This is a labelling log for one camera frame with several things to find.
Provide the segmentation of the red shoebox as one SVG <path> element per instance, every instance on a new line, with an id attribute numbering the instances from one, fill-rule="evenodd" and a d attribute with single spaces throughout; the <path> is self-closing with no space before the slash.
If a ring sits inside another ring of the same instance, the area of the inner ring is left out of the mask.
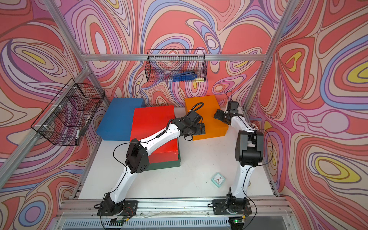
<path id="1" fill-rule="evenodd" d="M 141 140 L 164 129 L 170 119 L 174 119 L 174 106 L 154 106 L 136 108 L 130 139 Z M 149 156 L 151 164 L 179 161 L 178 141 L 172 140 L 159 147 Z"/>

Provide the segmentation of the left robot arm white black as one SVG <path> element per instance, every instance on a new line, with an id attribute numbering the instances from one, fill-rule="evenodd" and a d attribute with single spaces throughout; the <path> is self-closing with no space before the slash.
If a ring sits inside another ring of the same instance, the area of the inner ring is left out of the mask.
<path id="1" fill-rule="evenodd" d="M 197 103 L 184 117 L 169 120 L 164 129 L 147 138 L 133 139 L 128 143 L 126 160 L 123 163 L 125 171 L 115 188 L 104 195 L 100 204 L 94 206 L 98 209 L 98 216 L 126 215 L 128 218 L 135 216 L 135 211 L 128 210 L 125 199 L 138 174 L 144 172 L 150 165 L 149 156 L 164 144 L 181 136 L 204 135 L 206 131 L 203 117 L 197 112 L 203 106 L 203 102 Z"/>

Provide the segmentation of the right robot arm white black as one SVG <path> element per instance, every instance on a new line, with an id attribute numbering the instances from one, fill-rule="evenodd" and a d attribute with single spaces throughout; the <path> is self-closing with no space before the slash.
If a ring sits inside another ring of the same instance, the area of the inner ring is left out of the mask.
<path id="1" fill-rule="evenodd" d="M 248 123 L 238 111 L 239 103 L 229 101 L 225 111 L 217 110 L 214 118 L 231 126 L 237 132 L 235 160 L 238 163 L 236 176 L 224 199 L 214 199 L 209 207 L 214 215 L 252 214 L 251 199 L 247 188 L 255 168 L 263 161 L 264 134 L 254 124 Z"/>

